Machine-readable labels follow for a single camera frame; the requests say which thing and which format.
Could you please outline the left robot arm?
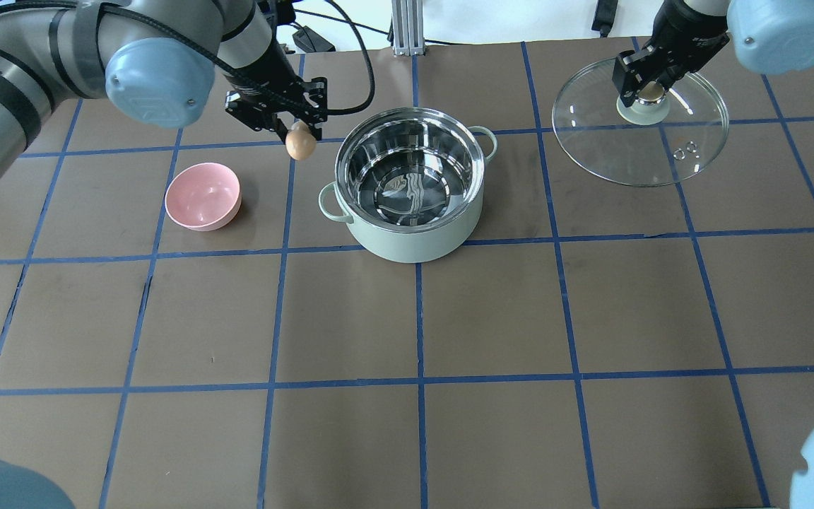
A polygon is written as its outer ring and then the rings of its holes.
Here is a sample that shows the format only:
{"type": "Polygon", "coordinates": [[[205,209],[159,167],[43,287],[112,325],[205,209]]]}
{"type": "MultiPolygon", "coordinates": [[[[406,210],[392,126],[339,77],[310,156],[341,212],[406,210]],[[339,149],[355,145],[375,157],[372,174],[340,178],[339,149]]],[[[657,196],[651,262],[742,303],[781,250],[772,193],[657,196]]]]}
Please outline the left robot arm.
{"type": "Polygon", "coordinates": [[[288,112],[321,138],[325,78],[293,71],[261,1],[0,1],[0,178],[72,98],[138,122],[201,118],[220,71],[230,114],[281,138],[288,112]]]}

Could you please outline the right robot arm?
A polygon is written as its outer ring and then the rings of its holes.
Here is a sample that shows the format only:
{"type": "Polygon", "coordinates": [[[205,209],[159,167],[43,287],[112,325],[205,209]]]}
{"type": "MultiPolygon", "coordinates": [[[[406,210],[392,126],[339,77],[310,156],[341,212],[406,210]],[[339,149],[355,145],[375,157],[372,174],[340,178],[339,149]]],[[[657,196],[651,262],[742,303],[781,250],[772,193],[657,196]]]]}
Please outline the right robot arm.
{"type": "Polygon", "coordinates": [[[617,55],[613,83],[624,107],[646,90],[670,90],[727,45],[756,74],[814,67],[814,1],[665,1],[641,49],[617,55]]]}

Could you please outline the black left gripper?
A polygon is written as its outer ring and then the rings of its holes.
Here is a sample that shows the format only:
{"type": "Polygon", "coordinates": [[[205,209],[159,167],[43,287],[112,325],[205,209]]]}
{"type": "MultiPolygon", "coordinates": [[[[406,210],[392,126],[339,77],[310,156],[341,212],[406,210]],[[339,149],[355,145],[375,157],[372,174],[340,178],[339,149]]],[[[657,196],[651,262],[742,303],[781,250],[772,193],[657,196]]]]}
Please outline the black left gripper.
{"type": "Polygon", "coordinates": [[[252,64],[226,75],[232,90],[227,91],[224,110],[251,130],[272,131],[287,144],[291,129],[278,116],[290,113],[307,125],[308,131],[322,141],[323,126],[329,118],[313,112],[329,106],[329,81],[320,76],[305,81],[292,67],[278,43],[252,64]]]}

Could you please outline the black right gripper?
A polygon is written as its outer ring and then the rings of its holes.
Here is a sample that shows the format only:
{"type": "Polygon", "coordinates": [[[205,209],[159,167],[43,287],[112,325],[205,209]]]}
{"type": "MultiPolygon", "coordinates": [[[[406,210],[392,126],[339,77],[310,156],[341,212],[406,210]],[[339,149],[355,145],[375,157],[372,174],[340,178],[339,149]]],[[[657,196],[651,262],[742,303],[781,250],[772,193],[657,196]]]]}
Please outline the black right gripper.
{"type": "Polygon", "coordinates": [[[729,42],[728,6],[728,1],[664,1],[646,45],[615,57],[613,84],[623,107],[633,106],[645,83],[658,83],[667,93],[701,70],[729,42]]]}

